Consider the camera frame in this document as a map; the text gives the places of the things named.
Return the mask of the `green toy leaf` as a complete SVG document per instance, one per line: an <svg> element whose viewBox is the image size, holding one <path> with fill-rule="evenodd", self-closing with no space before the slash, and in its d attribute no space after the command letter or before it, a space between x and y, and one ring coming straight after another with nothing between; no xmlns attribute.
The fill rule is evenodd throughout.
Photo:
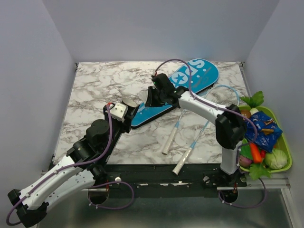
<svg viewBox="0 0 304 228"><path fill-rule="evenodd" d="M245 102L251 108L256 108L263 104L264 102L264 94L262 91L258 91L254 93L251 97L242 96L240 99Z"/></svg>

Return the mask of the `green plastic tray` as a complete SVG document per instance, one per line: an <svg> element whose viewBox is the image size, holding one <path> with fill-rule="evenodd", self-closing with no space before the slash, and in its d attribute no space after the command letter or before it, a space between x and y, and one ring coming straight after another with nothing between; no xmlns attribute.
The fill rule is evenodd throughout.
<svg viewBox="0 0 304 228"><path fill-rule="evenodd" d="M290 169L292 165L292 158L289 151L289 148L286 144L285 140L285 134L281 130L281 126L278 123L278 120L275 116L275 114L264 106L258 106L257 110L259 112L263 112L263 114L258 114L259 117L262 117L264 121L271 121L272 123L265 125L265 129L274 129L276 127L276 130L273 133L270 133L269 135L265 135L263 132L260 131L260 129L257 129L257 137L254 140L255 132L254 130L247 130L247 133L245 134L245 138L248 140L249 143L253 143L257 146L258 149L264 150L267 153L271 153L272 150L278 149L285 153L287 162L285 166L283 166L280 169L273 169L268 168L269 173L279 173L284 172Z"/></svg>

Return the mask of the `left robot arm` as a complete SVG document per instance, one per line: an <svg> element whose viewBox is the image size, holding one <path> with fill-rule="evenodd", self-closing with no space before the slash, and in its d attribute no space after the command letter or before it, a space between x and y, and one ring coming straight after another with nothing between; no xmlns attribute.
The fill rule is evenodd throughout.
<svg viewBox="0 0 304 228"><path fill-rule="evenodd" d="M138 110L137 104L108 103L104 119L97 119L85 136L73 144L66 155L36 182L21 190L11 190L13 205L26 228L38 224L64 197L85 188L102 187L107 181L105 166L123 133L129 133Z"/></svg>

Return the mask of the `green toy cabbage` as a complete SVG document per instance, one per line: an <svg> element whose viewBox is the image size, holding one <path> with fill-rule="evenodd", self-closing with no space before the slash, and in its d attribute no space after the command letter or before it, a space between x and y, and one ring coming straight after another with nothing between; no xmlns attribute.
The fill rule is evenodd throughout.
<svg viewBox="0 0 304 228"><path fill-rule="evenodd" d="M271 153L266 154L264 162L269 168L278 170L287 165L288 157L284 151L274 148Z"/></svg>

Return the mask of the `white feather shuttlecock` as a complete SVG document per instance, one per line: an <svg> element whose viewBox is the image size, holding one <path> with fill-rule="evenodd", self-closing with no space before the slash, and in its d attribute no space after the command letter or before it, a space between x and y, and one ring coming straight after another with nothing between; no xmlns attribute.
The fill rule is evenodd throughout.
<svg viewBox="0 0 304 228"><path fill-rule="evenodd" d="M140 93L138 95L138 97L144 102L146 103L147 102L147 99L148 99L148 92L147 91L143 91L142 93Z"/></svg>

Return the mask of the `black shuttlecock tube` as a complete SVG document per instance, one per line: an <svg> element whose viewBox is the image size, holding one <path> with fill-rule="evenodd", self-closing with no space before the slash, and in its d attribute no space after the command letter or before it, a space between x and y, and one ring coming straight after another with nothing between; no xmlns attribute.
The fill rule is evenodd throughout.
<svg viewBox="0 0 304 228"><path fill-rule="evenodd" d="M128 107L128 112L131 113L134 112L134 110L136 110L139 106L134 100L127 97L122 99L122 103Z"/></svg>

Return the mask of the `blue snack bag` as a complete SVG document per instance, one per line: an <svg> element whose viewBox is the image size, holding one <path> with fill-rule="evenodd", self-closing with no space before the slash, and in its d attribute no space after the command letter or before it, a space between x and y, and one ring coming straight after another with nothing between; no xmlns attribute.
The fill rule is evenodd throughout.
<svg viewBox="0 0 304 228"><path fill-rule="evenodd" d="M251 115L250 120L257 129L257 137L254 140L254 128L249 122L246 122L247 132L245 133L245 138L260 149L271 153L283 131L278 127L274 118L266 115L263 111Z"/></svg>

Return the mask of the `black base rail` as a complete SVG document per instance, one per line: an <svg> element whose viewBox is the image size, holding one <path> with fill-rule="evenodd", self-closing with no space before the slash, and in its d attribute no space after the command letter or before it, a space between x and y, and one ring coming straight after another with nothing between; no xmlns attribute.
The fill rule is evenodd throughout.
<svg viewBox="0 0 304 228"><path fill-rule="evenodd" d="M108 164L105 174L96 185L107 183L109 190L92 189L96 196L113 199L216 197L219 189L245 187L239 171L232 175L220 169L219 164L185 164L178 175L173 164Z"/></svg>

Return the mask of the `orange toy carrot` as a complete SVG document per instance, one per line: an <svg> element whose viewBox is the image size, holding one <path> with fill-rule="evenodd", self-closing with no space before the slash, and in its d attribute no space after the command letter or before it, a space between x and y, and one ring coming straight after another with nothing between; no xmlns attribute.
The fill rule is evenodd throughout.
<svg viewBox="0 0 304 228"><path fill-rule="evenodd" d="M250 152L254 163L262 163L262 156L260 154L259 148L254 144L250 143Z"/></svg>

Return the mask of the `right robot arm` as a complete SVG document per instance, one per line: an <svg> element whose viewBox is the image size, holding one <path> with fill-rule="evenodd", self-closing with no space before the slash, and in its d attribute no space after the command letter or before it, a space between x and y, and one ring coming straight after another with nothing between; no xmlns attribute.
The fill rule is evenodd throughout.
<svg viewBox="0 0 304 228"><path fill-rule="evenodd" d="M153 86L148 87L146 107L171 105L191 111L215 125L217 142L222 146L222 162L218 180L224 186L235 182L237 151L246 133L246 124L237 105L217 104L197 96L189 89L174 87L167 75L152 76Z"/></svg>

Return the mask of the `brown toy mushroom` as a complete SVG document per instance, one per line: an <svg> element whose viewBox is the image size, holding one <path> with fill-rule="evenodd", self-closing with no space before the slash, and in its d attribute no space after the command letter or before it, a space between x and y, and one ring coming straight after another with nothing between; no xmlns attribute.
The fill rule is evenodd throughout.
<svg viewBox="0 0 304 228"><path fill-rule="evenodd" d="M241 114L246 117L246 118L250 118L251 117L251 113L249 110L241 110Z"/></svg>

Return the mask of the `purple toy onion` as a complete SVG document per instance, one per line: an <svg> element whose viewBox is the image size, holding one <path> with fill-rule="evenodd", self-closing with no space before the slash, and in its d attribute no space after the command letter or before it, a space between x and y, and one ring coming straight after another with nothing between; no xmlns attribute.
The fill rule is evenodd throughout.
<svg viewBox="0 0 304 228"><path fill-rule="evenodd" d="M250 165L252 164L252 160L243 156L243 155L240 155L239 156L239 165L242 166L243 168L249 168Z"/></svg>

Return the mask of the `badminton racket left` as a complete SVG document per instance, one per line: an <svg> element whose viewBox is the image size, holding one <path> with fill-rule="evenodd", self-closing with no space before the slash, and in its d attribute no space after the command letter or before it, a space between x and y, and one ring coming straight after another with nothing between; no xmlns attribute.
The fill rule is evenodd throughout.
<svg viewBox="0 0 304 228"><path fill-rule="evenodd" d="M169 135L169 137L168 137L168 139L167 139L165 145L163 146L163 149L162 149L162 151L161 151L161 153L162 153L163 155L168 155L168 154L169 154L170 147L171 147L171 145L172 145L172 143L173 143L173 141L174 141L175 135L176 135L177 130L178 130L178 128L179 128L180 121L181 121L181 118L182 118L184 112L185 112L185 110L182 110L182 112L181 112L181 114L180 114L180 116L179 116L179 118L178 118L178 120L177 120L175 126L173 127L173 129L172 129L172 131L171 131L171 133L170 133L170 135Z"/></svg>

